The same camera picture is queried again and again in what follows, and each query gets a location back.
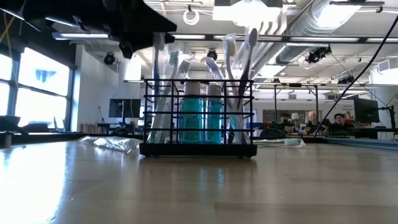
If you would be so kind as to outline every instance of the ceiling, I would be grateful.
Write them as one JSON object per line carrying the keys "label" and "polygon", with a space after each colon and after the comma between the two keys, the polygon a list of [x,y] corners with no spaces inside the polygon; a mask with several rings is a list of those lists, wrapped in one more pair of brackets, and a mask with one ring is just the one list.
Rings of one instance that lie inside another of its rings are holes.
{"label": "ceiling", "polygon": [[[384,0],[385,11],[396,11],[398,13],[397,0]],[[183,21],[183,13],[186,6],[161,6],[159,4],[149,4],[150,7],[163,14],[177,24],[177,33],[179,34],[243,34],[244,28],[236,26],[230,21],[214,21],[211,16],[213,10],[214,0],[201,0],[202,7],[192,6],[193,9],[204,10],[207,14],[200,13],[200,19],[194,26],[190,26]],[[310,2],[310,0],[295,0],[296,8],[290,8],[287,12],[288,22],[297,15],[301,9]],[[375,7],[362,7],[360,11],[376,10]],[[357,12],[349,19],[347,23],[337,29],[333,35],[367,35],[367,36],[384,36],[395,19],[396,14],[382,12],[376,14],[375,12]],[[396,27],[391,36],[398,37],[398,27]],[[111,41],[91,41],[85,42],[85,48],[89,53],[102,60],[106,52],[118,52],[118,43]],[[184,47],[185,51],[193,53],[196,52],[195,59],[197,62],[193,64],[192,70],[202,72],[207,75],[207,68],[200,63],[200,59],[206,56],[209,49],[215,49],[218,54],[217,63],[224,62],[223,43],[222,42],[207,42],[207,41],[189,41],[177,42]],[[304,57],[300,57],[297,61],[288,66],[282,73],[278,74],[278,78],[282,82],[328,82],[332,81],[331,77],[344,72],[345,69],[354,71],[358,74],[370,60],[375,53],[378,45],[369,44],[331,44],[333,55],[327,56],[320,63],[311,65],[304,62]],[[151,77],[152,72],[152,48],[138,51],[137,55],[142,59],[142,74],[145,77]],[[389,57],[398,57],[398,45],[386,44],[381,50],[377,62],[381,62]],[[368,76],[364,75],[360,82],[367,82]]]}

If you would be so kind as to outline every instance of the computer monitor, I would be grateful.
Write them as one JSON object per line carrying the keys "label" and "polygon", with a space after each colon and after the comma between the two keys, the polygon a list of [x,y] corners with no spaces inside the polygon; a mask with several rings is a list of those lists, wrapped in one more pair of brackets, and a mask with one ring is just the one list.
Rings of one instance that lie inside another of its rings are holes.
{"label": "computer monitor", "polygon": [[355,120],[361,123],[378,123],[379,105],[377,101],[354,99]]}
{"label": "computer monitor", "polygon": [[109,101],[109,117],[123,119],[139,118],[140,107],[140,99],[111,99]]}

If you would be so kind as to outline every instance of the wooden table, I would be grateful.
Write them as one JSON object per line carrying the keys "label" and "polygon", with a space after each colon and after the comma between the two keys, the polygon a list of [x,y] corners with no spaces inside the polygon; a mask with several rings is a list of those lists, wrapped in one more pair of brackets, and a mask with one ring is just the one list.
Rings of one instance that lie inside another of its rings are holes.
{"label": "wooden table", "polygon": [[398,153],[328,144],[252,159],[0,150],[0,223],[398,223]]}

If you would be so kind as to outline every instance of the bottle cap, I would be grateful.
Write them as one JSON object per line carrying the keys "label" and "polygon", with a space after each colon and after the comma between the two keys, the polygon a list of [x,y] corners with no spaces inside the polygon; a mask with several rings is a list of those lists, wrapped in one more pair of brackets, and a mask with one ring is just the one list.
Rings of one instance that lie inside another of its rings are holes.
{"label": "bottle cap", "polygon": [[207,86],[208,96],[221,96],[221,86],[217,84],[210,84]]}
{"label": "bottle cap", "polygon": [[185,82],[184,93],[186,95],[200,95],[200,82]]}

